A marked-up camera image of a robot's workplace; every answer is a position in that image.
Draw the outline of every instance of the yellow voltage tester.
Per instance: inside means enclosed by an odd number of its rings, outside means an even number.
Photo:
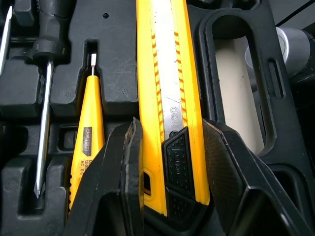
[[[144,203],[178,219],[210,201],[186,0],[137,0],[137,40]]]
[[[96,54],[91,56],[92,75],[87,78],[80,123],[71,167],[71,209],[84,171],[105,144],[100,84],[95,73]]]

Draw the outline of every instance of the printed label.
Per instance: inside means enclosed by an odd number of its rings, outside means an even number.
[[[92,127],[83,128],[83,145],[82,152],[86,156],[92,155]]]

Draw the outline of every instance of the flathead screwdriver tip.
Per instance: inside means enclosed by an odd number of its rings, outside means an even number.
[[[12,6],[9,7],[8,14],[6,15],[6,18],[7,19],[11,19],[12,18]]]
[[[96,53],[93,53],[91,55],[92,75],[94,75],[95,66],[96,66]]]

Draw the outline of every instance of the screwdriver shaft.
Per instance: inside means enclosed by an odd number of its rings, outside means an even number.
[[[10,42],[10,33],[11,33],[11,19],[12,19],[12,6],[9,7],[8,14],[6,16],[2,40],[0,45],[0,75],[3,72],[4,62],[8,52],[8,45]]]
[[[40,122],[40,134],[39,134],[39,145],[38,145],[38,157],[37,157],[37,168],[36,168],[36,182],[34,187],[34,193],[39,198],[42,193],[43,183],[44,183],[44,171],[45,171],[45,161],[48,150],[49,141],[49,131],[50,131],[50,87],[52,82],[54,64],[52,61],[48,61],[47,73],[45,81],[45,92],[43,100],[43,110]]]

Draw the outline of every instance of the yellow plastic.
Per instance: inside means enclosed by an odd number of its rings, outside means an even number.
[[[189,128],[196,201],[210,202],[201,109],[186,0],[171,0],[174,18],[184,126]],[[162,150],[165,140],[160,96],[152,0],[137,0],[137,54],[140,120],[143,126],[143,165],[150,177],[151,195],[144,203],[167,216]]]
[[[71,167],[71,209],[82,175],[105,144],[101,93],[97,76],[89,76]]]

